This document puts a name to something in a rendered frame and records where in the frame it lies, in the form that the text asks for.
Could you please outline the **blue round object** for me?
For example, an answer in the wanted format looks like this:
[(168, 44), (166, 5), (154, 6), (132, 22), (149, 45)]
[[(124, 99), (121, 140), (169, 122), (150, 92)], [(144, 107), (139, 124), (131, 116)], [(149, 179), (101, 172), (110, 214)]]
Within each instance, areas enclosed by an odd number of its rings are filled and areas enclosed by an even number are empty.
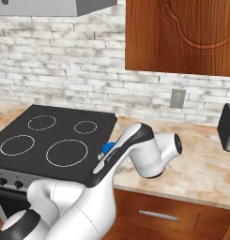
[(102, 146), (102, 153), (106, 155), (115, 145), (114, 142), (107, 142), (105, 145)]

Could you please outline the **black hob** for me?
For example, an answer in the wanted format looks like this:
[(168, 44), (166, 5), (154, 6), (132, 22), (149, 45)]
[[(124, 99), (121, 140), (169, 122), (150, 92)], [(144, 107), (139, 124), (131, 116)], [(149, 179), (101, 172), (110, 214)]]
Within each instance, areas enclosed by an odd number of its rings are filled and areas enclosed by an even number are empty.
[(116, 116), (33, 105), (0, 131), (0, 177), (2, 188), (25, 191), (43, 178), (82, 183), (99, 160), (109, 141)]

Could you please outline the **brown wooden drawer front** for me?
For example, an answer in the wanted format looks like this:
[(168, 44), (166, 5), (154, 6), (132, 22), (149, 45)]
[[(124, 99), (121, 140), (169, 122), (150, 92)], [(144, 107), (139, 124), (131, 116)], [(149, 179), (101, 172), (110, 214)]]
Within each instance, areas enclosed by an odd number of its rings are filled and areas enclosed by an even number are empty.
[(230, 210), (116, 189), (117, 220), (127, 240), (222, 240)]

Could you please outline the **grey toaster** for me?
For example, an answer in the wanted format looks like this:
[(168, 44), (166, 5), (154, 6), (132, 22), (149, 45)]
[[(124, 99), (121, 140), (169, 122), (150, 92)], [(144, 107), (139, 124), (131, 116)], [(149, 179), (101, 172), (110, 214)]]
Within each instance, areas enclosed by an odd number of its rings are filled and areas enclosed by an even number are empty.
[(218, 133), (224, 151), (230, 152), (230, 103), (225, 103), (218, 124)]

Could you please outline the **grey extractor hood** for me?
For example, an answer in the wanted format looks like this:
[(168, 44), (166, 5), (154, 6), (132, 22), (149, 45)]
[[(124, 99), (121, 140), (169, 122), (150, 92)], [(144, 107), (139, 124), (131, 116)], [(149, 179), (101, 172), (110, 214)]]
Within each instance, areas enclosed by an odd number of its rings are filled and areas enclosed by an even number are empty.
[(79, 17), (116, 4), (117, 0), (0, 0), (0, 16)]

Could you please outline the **black oven door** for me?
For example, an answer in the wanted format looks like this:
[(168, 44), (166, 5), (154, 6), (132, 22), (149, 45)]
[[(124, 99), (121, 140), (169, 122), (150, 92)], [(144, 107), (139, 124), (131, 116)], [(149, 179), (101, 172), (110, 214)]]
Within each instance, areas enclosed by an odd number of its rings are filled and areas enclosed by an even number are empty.
[(15, 213), (29, 207), (25, 192), (0, 187), (0, 218), (3, 223)]

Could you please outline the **grey wall socket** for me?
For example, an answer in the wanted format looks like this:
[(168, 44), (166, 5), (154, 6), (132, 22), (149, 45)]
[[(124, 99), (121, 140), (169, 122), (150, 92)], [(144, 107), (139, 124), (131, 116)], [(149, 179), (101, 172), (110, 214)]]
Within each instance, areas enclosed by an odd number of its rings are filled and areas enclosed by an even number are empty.
[(182, 109), (184, 105), (185, 95), (185, 90), (173, 89), (170, 100), (170, 107)]

